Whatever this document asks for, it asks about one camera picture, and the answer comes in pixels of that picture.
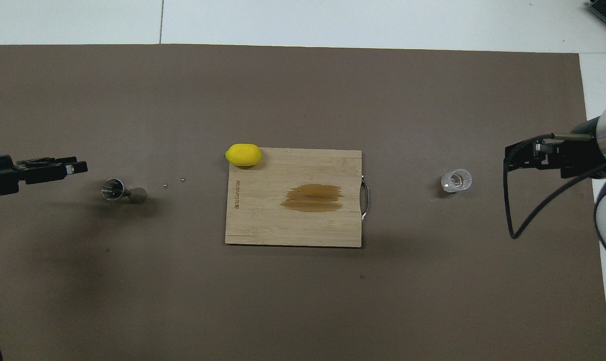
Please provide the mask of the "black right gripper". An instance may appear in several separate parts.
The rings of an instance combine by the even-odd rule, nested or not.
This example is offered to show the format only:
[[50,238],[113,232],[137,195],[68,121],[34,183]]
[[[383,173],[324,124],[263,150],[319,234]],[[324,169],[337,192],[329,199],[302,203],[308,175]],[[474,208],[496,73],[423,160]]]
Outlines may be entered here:
[[504,148],[504,167],[507,170],[532,168],[559,169],[561,178],[571,178],[606,163],[606,157],[596,141],[598,118],[576,126],[571,133],[591,135],[589,141],[522,141]]

